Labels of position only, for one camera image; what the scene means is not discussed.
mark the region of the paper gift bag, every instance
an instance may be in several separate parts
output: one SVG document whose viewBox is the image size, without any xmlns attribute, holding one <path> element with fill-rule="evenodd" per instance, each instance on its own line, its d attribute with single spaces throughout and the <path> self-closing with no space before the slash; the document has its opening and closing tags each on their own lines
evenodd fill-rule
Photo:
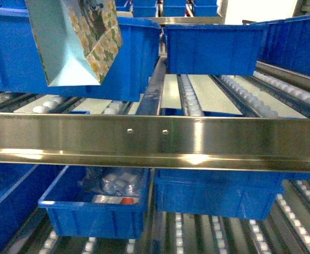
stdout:
<svg viewBox="0 0 310 254">
<path fill-rule="evenodd" d="M 100 85 L 121 45 L 113 0 L 26 0 L 48 86 Z"/>
</svg>

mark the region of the roller conveyor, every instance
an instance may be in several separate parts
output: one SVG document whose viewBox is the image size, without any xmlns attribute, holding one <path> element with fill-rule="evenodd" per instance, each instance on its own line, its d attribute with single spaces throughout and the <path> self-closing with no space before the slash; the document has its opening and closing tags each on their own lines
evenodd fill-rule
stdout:
<svg viewBox="0 0 310 254">
<path fill-rule="evenodd" d="M 47 114 L 7 114 L 5 117 L 0 116 L 0 126 L 3 128 L 11 124 L 19 124 L 20 126 L 19 129 L 11 128 L 12 132 L 5 137 L 6 142 L 0 144 L 0 161 L 76 165 L 80 160 L 81 165 L 310 171 L 310 121 L 308 120 L 282 120 L 277 118 L 227 118 L 221 120 L 209 117 L 198 119 L 195 117 L 143 116 L 160 113 L 158 105 L 160 105 L 164 77 L 165 63 L 164 59 L 161 58 L 150 80 L 148 93 L 144 96 L 137 111 L 140 116 L 50 116 Z M 235 94 L 232 95 L 232 98 L 238 99 L 238 95 Z M 241 103 L 242 108 L 253 112 L 251 115 L 245 112 L 246 116 L 259 116 L 257 112 L 255 113 L 255 108 L 246 105 L 245 100 L 242 100 Z M 275 117 L 276 112 L 273 111 L 272 113 L 266 117 Z M 202 140 L 201 149 L 196 150 L 196 147 L 188 148 L 193 144 L 193 140 L 186 138 L 186 132 L 193 130 L 194 124 L 199 121 L 203 124 L 201 134 L 205 138 Z M 36 129 L 34 125 L 46 126 L 46 122 L 50 128 L 39 129 L 39 132 L 45 137 L 49 136 L 50 139 L 48 139 L 48 143 L 45 141 L 41 144 L 34 139 Z M 64 122 L 61 129 L 58 128 L 59 122 Z M 274 126 L 274 131 L 270 131 L 266 124 L 267 126 Z M 127 130 L 133 128 L 137 128 L 138 132 L 131 139 Z M 29 137 L 15 140 L 13 137 L 19 136 L 22 131 L 27 133 Z M 214 136 L 230 137 L 229 133 L 233 133 L 233 138 L 236 136 L 237 144 L 210 140 Z M 288 137 L 295 133 L 301 137 L 288 140 Z M 90 135 L 90 137 L 86 137 L 89 142 L 83 142 L 81 146 L 78 146 L 78 142 L 74 140 L 82 139 L 86 135 Z M 262 135 L 273 136 L 261 140 L 259 137 Z M 143 137 L 153 139 L 154 142 L 145 146 Z M 14 150 L 12 144 L 25 147 L 28 150 Z M 246 156 L 241 155 L 242 147 L 246 147 Z M 41 160 L 34 161 L 26 158 L 27 156 L 16 156 L 17 153 L 26 154 L 32 149 L 36 149 L 33 152 L 34 155 L 40 153 Z M 196 156 L 203 158 L 198 160 L 198 164 L 196 163 Z"/>
<path fill-rule="evenodd" d="M 174 75 L 166 75 L 170 79 L 169 87 L 164 87 L 163 99 L 161 107 L 181 108 L 179 97 L 178 78 Z M 203 94 L 217 94 L 223 97 L 226 101 L 225 104 L 220 104 L 218 111 L 221 113 L 238 114 L 239 110 L 231 103 L 226 95 L 220 93 L 218 86 L 211 85 L 208 87 L 206 84 L 212 84 L 208 76 L 194 77 L 189 76 L 192 83 L 193 90 L 197 95 L 197 99 L 201 108 L 204 111 L 213 111 L 213 107 L 208 107 L 208 101 L 203 99 Z M 196 85 L 196 79 L 201 82 L 205 80 L 204 87 Z M 246 89 L 253 93 L 256 88 L 248 84 Z M 166 96 L 172 96 L 176 93 L 176 98 L 173 101 L 166 100 Z M 276 110 L 279 116 L 297 117 L 298 113 L 283 104 L 273 107 L 275 100 L 271 99 L 271 95 L 260 92 L 256 95 L 259 99 L 263 100 L 272 109 Z M 31 103 L 30 108 L 42 104 L 44 101 L 50 100 L 45 96 L 44 100 L 34 101 Z M 88 110 L 101 114 L 105 108 L 109 107 L 111 101 L 105 100 L 85 100 L 80 101 L 79 105 L 74 101 L 73 104 L 69 103 L 64 108 L 65 110 Z M 134 103 L 132 104 L 129 114 L 134 114 L 137 107 L 142 106 Z M 31 111 L 29 104 L 23 109 L 16 112 L 23 113 L 24 111 Z M 302 185 L 310 190 L 310 182 L 303 181 Z M 24 253 L 310 253 L 310 240 L 309 238 L 302 239 L 303 236 L 310 237 L 310 198 L 302 196 L 300 190 L 302 185 L 299 182 L 285 182 L 286 193 L 282 199 L 286 205 L 290 207 L 289 213 L 295 214 L 288 217 L 285 211 L 282 210 L 286 205 L 281 207 L 280 203 L 276 203 L 272 209 L 271 215 L 264 221 L 246 221 L 233 218 L 212 217 L 206 215 L 189 215 L 189 214 L 173 214 L 173 213 L 159 213 L 154 211 L 153 203 L 149 204 L 150 210 L 147 213 L 147 222 L 145 232 L 140 240 L 111 240 L 111 239 L 93 239 L 93 238 L 66 238 L 57 237 L 52 232 L 52 227 L 46 217 L 41 220 L 41 224 L 36 228 L 33 237 L 34 240 L 28 241 L 24 245 Z M 31 221 L 35 218 L 35 214 L 31 215 Z M 182 225 L 182 244 L 180 242 L 180 223 Z M 299 235 L 301 231 L 298 228 L 304 228 L 307 234 Z M 157 241 L 157 248 L 154 246 L 154 240 Z M 9 252 L 10 248 L 7 247 L 2 253 L 15 253 Z"/>
</svg>

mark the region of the white panel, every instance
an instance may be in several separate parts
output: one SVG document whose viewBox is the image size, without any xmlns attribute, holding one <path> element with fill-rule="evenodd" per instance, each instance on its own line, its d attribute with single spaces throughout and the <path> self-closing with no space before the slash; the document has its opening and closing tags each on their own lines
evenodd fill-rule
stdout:
<svg viewBox="0 0 310 254">
<path fill-rule="evenodd" d="M 180 91 L 175 74 L 165 75 L 161 108 L 181 108 Z"/>
<path fill-rule="evenodd" d="M 242 115 L 207 75 L 189 75 L 189 78 L 203 111 Z"/>
<path fill-rule="evenodd" d="M 108 99 L 86 99 L 74 111 L 90 111 L 91 115 L 99 115 L 110 104 Z"/>
</svg>

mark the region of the flow rack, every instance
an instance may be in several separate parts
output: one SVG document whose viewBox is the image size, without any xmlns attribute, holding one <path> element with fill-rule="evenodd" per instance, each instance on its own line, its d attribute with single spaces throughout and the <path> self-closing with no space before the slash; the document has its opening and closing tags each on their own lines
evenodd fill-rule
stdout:
<svg viewBox="0 0 310 254">
<path fill-rule="evenodd" d="M 151 116 L 164 77 L 161 58 L 135 116 L 0 113 L 0 161 L 310 172 L 310 120 Z"/>
</svg>

